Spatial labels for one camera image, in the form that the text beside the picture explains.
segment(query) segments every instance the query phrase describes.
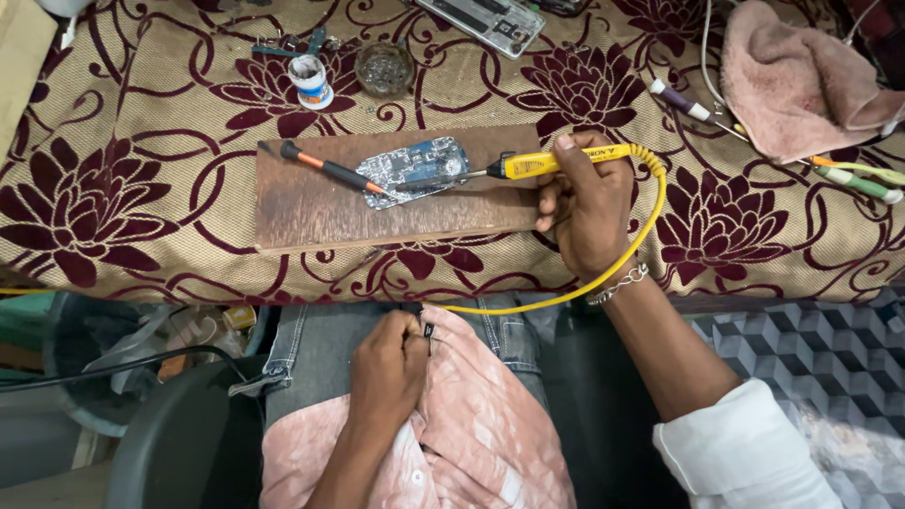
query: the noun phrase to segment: electronic chip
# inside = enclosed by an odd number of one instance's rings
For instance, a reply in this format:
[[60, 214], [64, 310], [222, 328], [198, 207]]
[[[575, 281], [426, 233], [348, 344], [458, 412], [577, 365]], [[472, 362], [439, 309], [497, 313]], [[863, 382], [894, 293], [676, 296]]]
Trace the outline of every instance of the electronic chip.
[[402, 198], [402, 201], [397, 202], [386, 195], [365, 191], [367, 205], [377, 210], [382, 210], [420, 197], [426, 197], [433, 193], [439, 193], [454, 187], [456, 183], [432, 186], [410, 192], [396, 191], [396, 185], [440, 175], [468, 173], [469, 163], [462, 146], [455, 139], [445, 136], [422, 141], [405, 149], [397, 149], [373, 158], [367, 158], [358, 165], [355, 171], [359, 175], [369, 178], [383, 189]]

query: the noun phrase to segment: yellow cable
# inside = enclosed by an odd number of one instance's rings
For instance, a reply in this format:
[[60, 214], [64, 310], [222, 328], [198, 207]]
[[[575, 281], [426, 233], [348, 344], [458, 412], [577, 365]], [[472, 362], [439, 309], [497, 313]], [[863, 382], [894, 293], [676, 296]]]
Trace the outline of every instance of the yellow cable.
[[560, 295], [555, 299], [549, 299], [547, 301], [527, 304], [515, 308], [485, 310], [479, 308], [465, 308], [461, 306], [447, 306], [442, 304], [436, 305], [444, 308], [445, 310], [456, 312], [469, 312], [473, 314], [512, 314], [515, 312], [525, 312], [533, 309], [552, 306], [554, 304], [564, 303], [566, 301], [571, 301], [572, 299], [584, 295], [585, 293], [594, 290], [597, 286], [603, 284], [604, 281], [615, 274], [615, 272], [618, 271], [619, 268], [622, 267], [623, 264], [625, 264], [625, 262], [627, 262], [628, 259], [632, 257], [634, 252], [638, 250], [641, 242], [644, 241], [644, 238], [648, 233], [650, 233], [651, 228], [653, 228], [654, 222], [656, 222], [657, 217], [660, 215], [660, 211], [663, 209], [663, 202], [666, 201], [666, 169], [660, 162], [660, 158], [658, 158], [656, 154], [654, 154], [650, 150], [645, 149], [640, 145], [629, 143], [628, 146], [632, 151], [632, 155], [644, 161], [647, 164], [647, 167], [651, 169], [651, 175], [657, 177], [657, 201], [653, 204], [653, 210], [651, 211], [651, 216], [647, 218], [647, 223], [644, 223], [644, 227], [641, 228], [640, 232], [638, 232], [638, 236], [636, 236], [632, 244], [628, 246], [628, 250], [625, 251], [625, 253], [623, 253], [623, 255], [620, 256], [619, 259], [610, 266], [610, 268], [606, 269], [606, 272], [600, 274], [600, 277], [598, 277], [591, 283], [588, 283], [585, 286], [582, 286], [581, 288], [575, 290], [574, 292]]
[[0, 288], [0, 294], [27, 295], [29, 293], [56, 292], [55, 288]]

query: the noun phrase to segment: pink shirt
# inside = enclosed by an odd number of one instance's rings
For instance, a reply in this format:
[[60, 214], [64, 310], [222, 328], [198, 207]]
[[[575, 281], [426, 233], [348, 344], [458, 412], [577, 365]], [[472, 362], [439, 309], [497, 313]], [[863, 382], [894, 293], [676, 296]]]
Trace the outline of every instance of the pink shirt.
[[[368, 507], [575, 507], [547, 412], [465, 320], [427, 305], [421, 320], [436, 326], [424, 394], [396, 435]], [[263, 508], [305, 505], [347, 416], [348, 395], [271, 426]]]

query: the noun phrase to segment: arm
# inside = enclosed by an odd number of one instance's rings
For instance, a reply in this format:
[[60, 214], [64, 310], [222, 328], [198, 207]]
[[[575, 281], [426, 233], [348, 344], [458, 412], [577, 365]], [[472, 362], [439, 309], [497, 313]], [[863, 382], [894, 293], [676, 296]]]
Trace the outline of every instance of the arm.
[[421, 397], [428, 347], [414, 315], [394, 311], [356, 348], [348, 420], [305, 509], [367, 506], [380, 464]]
[[[563, 262], [584, 282], [628, 247], [632, 169], [623, 160], [592, 164], [579, 149], [609, 144], [593, 131], [557, 138], [553, 152], [564, 175], [540, 182], [538, 230], [556, 228]], [[595, 291], [614, 286], [632, 266]], [[654, 427], [653, 443], [681, 486], [699, 499], [694, 505], [842, 507], [767, 384], [741, 384], [653, 278], [622, 286], [603, 307], [666, 422]]]
[[[592, 164], [581, 151], [603, 145], [612, 142], [596, 131], [557, 138], [553, 152], [564, 178], [546, 175], [541, 182], [547, 186], [541, 191], [538, 230], [546, 231], [559, 216], [556, 234], [563, 261], [585, 283], [609, 268], [629, 245], [634, 173], [624, 159]], [[614, 286], [634, 265], [634, 260], [626, 263], [597, 291]], [[651, 277], [623, 286], [603, 306], [664, 421], [710, 407], [741, 384]]]

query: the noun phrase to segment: floral tablecloth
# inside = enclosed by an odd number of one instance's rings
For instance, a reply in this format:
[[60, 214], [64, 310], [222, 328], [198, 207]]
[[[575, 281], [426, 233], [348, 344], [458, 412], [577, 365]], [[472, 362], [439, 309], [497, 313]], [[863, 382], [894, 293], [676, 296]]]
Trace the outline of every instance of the floral tablecloth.
[[[255, 0], [267, 4], [269, 0]], [[640, 256], [671, 293], [853, 300], [905, 264], [905, 205], [887, 207], [801, 166], [778, 167], [663, 104], [660, 77], [705, 105], [701, 0], [590, 0], [545, 14], [519, 60], [501, 58], [396, 0], [102, 0], [53, 52], [0, 168], [0, 262], [50, 286], [112, 299], [302, 303], [443, 299], [576, 280], [549, 235], [523, 232], [283, 256], [257, 254], [258, 139], [536, 122], [542, 144], [597, 129], [654, 149], [668, 203]], [[833, 32], [822, 2], [774, 2]], [[725, 13], [714, 15], [716, 75]], [[325, 24], [321, 59], [336, 99], [299, 106], [288, 59], [252, 55], [256, 36], [303, 42]], [[366, 96], [362, 44], [407, 43], [412, 93]], [[905, 134], [838, 150], [837, 160], [905, 169]], [[634, 232], [656, 184], [635, 161]]]

